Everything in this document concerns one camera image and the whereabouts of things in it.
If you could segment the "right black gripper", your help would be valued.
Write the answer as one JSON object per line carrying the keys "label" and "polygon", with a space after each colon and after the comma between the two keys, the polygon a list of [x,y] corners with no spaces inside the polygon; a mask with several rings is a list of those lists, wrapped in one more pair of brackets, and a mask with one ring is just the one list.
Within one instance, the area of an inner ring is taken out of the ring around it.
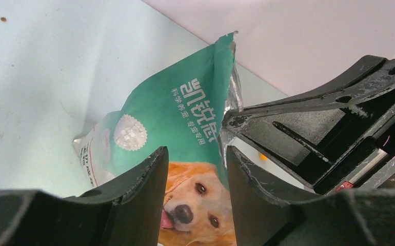
{"label": "right black gripper", "polygon": [[395,188],[395,59],[365,55],[316,89],[230,111],[223,126],[318,194]]}

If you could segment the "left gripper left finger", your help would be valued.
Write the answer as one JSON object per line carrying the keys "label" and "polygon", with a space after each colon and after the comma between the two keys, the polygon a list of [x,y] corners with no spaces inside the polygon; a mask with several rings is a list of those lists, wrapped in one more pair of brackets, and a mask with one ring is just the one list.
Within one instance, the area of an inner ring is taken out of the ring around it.
{"label": "left gripper left finger", "polygon": [[168,164],[160,147],[79,197],[0,190],[0,245],[156,245]]}

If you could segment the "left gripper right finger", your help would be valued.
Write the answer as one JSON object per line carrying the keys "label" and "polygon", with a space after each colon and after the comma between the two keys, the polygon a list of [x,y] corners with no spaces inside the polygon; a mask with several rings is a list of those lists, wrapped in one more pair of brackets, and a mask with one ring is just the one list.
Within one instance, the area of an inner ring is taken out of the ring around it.
{"label": "left gripper right finger", "polygon": [[395,189],[321,196],[227,149],[238,245],[395,245]]}

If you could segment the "green dog food bag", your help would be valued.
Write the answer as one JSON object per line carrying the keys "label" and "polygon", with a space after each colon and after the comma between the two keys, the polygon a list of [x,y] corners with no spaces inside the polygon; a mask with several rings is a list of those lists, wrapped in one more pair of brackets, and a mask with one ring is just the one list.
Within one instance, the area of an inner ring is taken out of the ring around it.
{"label": "green dog food bag", "polygon": [[159,245],[236,245],[221,133],[236,108],[234,33],[140,83],[119,111],[73,141],[92,187],[168,150]]}

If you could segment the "orange plastic food scoop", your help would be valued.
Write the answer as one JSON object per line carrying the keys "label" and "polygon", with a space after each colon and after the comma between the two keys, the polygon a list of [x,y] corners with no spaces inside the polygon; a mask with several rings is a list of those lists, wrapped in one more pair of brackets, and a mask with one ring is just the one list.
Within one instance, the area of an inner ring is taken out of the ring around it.
{"label": "orange plastic food scoop", "polygon": [[262,153],[259,154],[259,158],[260,158],[261,160],[263,160],[263,161],[268,160],[268,158],[267,158],[264,154],[262,154]]}

